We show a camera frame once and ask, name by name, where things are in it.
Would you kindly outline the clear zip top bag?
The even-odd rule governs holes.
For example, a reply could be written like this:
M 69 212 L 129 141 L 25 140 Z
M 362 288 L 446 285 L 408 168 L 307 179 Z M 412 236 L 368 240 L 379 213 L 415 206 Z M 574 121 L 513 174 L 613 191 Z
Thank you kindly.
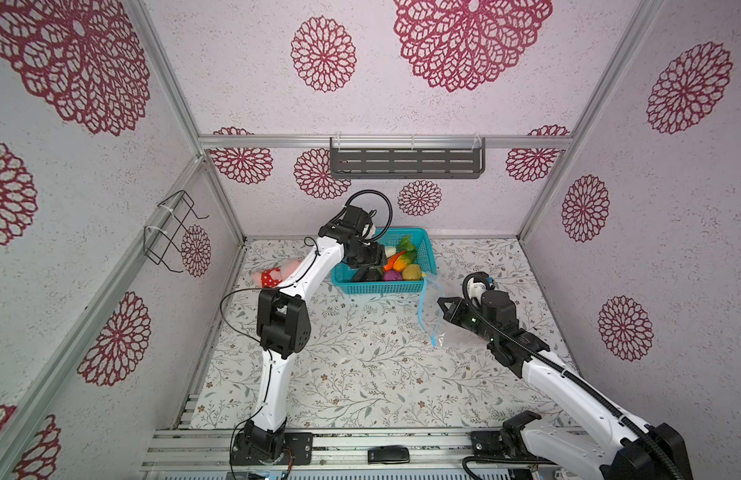
M 492 344 L 496 334 L 473 310 L 481 312 L 481 296 L 494 290 L 493 280 L 485 272 L 469 274 L 466 298 L 458 295 L 458 286 L 453 295 L 447 295 L 451 288 L 451 283 L 439 280 L 434 274 L 422 275 L 417 320 L 429 343 L 436 348 L 451 349 L 472 348 L 479 342 Z

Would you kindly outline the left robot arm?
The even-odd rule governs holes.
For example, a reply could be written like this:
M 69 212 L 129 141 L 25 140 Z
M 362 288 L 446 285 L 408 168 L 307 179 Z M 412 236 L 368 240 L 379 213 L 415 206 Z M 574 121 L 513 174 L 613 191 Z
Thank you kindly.
M 356 206 L 320 227 L 312 250 L 298 268 L 276 288 L 258 296 L 256 334 L 262 348 L 262 378 L 254 414 L 246 420 L 240 441 L 268 459 L 280 456 L 286 430 L 286 396 L 298 353 L 304 350 L 312 324 L 308 303 L 318 286 L 340 263 L 378 266 L 384 247 L 373 225 L 373 215 Z

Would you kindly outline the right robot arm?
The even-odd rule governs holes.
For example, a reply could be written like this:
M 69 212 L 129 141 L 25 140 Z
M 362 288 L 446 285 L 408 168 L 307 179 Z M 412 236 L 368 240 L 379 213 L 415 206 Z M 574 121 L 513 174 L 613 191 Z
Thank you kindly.
M 437 305 L 445 322 L 484 340 L 499 364 L 582 429 L 571 433 L 525 410 L 501 426 L 500 461 L 556 465 L 580 479 L 692 478 L 682 436 L 666 423 L 652 426 L 627 412 L 564 366 L 544 341 L 520 327 L 507 293 L 440 297 Z

